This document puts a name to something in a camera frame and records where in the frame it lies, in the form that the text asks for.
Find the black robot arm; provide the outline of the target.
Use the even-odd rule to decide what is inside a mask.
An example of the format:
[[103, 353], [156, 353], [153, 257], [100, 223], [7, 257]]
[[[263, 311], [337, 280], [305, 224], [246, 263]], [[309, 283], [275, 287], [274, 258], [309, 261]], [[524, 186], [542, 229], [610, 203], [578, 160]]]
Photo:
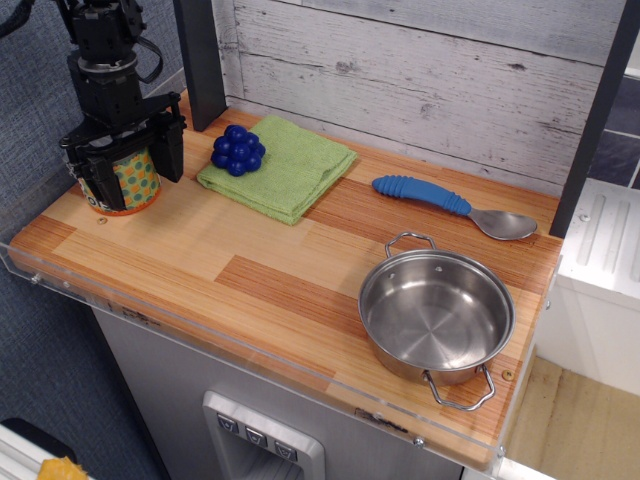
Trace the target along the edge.
[[70, 173], [89, 203], [110, 215], [126, 215], [155, 200], [162, 179], [178, 182], [184, 171], [185, 118], [176, 92], [144, 97], [135, 45], [160, 52], [143, 38], [142, 8], [134, 1], [61, 1], [76, 48], [67, 65], [83, 114], [60, 141]]

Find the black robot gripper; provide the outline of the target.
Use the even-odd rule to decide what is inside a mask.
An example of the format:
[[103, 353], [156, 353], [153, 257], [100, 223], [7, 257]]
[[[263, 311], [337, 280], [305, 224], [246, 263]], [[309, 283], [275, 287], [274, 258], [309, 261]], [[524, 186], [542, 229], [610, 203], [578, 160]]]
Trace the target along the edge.
[[[82, 123], [60, 140], [66, 153], [82, 149], [104, 137], [140, 130], [157, 173], [177, 183], [184, 172], [181, 96], [173, 91], [145, 98], [136, 72], [137, 56], [131, 52], [110, 63], [85, 60], [78, 51], [67, 57], [71, 80], [83, 114]], [[111, 211], [124, 211], [125, 202], [113, 162], [87, 157], [82, 174], [98, 203]]]

